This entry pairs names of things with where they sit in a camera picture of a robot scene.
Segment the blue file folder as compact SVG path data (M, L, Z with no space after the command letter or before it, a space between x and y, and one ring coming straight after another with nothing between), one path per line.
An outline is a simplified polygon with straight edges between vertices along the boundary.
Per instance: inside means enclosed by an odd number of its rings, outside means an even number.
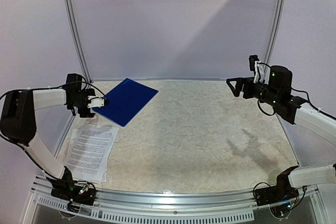
M157 93L156 89L126 78L106 94L107 106L93 110L125 127Z

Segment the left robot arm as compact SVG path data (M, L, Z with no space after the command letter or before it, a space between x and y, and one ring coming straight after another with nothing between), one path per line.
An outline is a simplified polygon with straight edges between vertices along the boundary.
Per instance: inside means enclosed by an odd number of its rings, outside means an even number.
M7 91L1 95L1 138L21 148L47 176L61 180L66 168L40 139L36 111L64 105L72 114L93 117L95 95L94 86L76 73L67 75L66 83L60 86Z

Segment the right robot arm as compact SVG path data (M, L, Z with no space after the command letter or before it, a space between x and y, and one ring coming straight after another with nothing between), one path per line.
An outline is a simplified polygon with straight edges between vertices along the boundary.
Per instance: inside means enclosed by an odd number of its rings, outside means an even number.
M262 62L256 61L251 68L254 77L230 78L226 83L235 97L255 98L259 103L266 103L273 113L286 122L302 127L324 140L335 143L335 116L312 105L309 98L291 94L292 72L283 66L271 66L268 82L261 77ZM334 184L335 164L294 166L277 176L271 196L276 201L284 200L291 191L315 184Z

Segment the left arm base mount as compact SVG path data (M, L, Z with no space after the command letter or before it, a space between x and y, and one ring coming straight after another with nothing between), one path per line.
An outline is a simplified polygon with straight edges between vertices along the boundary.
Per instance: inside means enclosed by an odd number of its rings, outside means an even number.
M95 185L83 180L74 180L71 171L67 167L65 167L62 178L47 177L47 180L53 188L51 195L69 201L70 207L72 203L93 206L97 193Z

